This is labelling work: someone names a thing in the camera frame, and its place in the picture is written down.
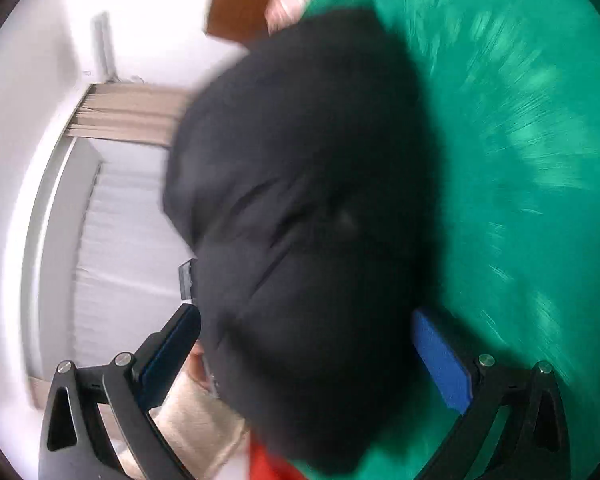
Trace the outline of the beige knit sleeve forearm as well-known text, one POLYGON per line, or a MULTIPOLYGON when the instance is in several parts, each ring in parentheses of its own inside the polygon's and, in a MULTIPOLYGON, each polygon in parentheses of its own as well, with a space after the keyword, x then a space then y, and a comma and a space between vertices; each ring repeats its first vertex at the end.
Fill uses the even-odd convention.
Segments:
POLYGON ((188 472, 197 479, 249 477, 246 422, 181 372, 152 421, 188 472))

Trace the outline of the person's left hand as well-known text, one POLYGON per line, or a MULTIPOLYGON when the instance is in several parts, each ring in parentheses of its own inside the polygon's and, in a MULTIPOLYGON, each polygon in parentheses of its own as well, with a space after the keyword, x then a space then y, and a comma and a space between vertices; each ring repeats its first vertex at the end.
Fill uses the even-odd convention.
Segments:
POLYGON ((210 393, 215 399, 219 397, 218 385, 211 373, 209 363, 204 355, 204 347, 196 341, 185 362, 188 377, 210 393))

